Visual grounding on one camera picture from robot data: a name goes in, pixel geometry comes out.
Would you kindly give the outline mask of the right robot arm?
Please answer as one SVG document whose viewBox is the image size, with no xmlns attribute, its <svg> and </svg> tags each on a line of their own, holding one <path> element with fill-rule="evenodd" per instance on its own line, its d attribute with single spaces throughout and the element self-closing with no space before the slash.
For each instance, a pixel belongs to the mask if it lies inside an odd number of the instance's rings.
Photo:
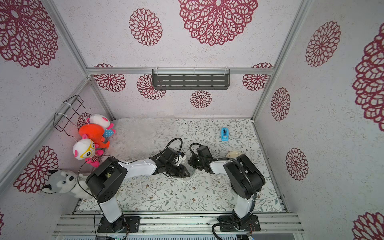
<svg viewBox="0 0 384 240">
<path fill-rule="evenodd" d="M 230 180 L 233 191 L 237 194 L 237 202 L 230 216 L 219 216 L 218 222 L 212 226 L 212 233 L 216 239 L 221 232 L 259 232 L 261 230 L 258 216 L 254 214 L 258 193 L 266 184 L 265 177 L 253 162 L 244 154 L 234 158 L 226 157 L 214 159 L 209 148 L 199 143 L 192 143 L 189 147 L 192 154 L 188 164 L 200 171 L 213 175 L 226 175 Z"/>
</svg>

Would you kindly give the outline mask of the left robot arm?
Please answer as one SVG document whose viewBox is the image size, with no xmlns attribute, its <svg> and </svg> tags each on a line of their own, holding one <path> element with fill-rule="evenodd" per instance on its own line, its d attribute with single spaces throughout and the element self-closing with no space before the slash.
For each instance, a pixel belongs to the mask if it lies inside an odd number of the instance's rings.
<svg viewBox="0 0 384 240">
<path fill-rule="evenodd" d="M 86 179 L 86 185 L 100 205 L 103 218 L 109 224 L 124 220 L 124 214 L 118 205 L 117 192 L 128 178 L 163 174 L 173 178 L 187 178 L 190 173 L 183 161 L 183 140 L 174 138 L 158 154 L 144 160 L 123 162 L 115 157 L 108 157 Z"/>
</svg>

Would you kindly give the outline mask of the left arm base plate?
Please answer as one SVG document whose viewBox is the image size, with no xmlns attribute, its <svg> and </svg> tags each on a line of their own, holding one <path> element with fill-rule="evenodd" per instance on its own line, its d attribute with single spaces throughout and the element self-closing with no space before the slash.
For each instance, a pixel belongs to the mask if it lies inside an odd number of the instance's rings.
<svg viewBox="0 0 384 240">
<path fill-rule="evenodd" d="M 102 217 L 97 233 L 137 233 L 140 220 L 140 217 L 125 217 L 121 215 L 116 221 L 110 223 L 106 217 Z"/>
</svg>

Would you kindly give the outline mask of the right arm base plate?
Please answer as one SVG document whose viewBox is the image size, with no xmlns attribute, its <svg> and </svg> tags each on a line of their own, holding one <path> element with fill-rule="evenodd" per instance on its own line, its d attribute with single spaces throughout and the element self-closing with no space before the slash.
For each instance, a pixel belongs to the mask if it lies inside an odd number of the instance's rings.
<svg viewBox="0 0 384 240">
<path fill-rule="evenodd" d="M 258 216 L 251 214 L 249 217 L 243 220 L 234 215 L 231 216 L 219 216 L 217 218 L 220 225 L 221 232 L 259 232 L 261 225 Z"/>
</svg>

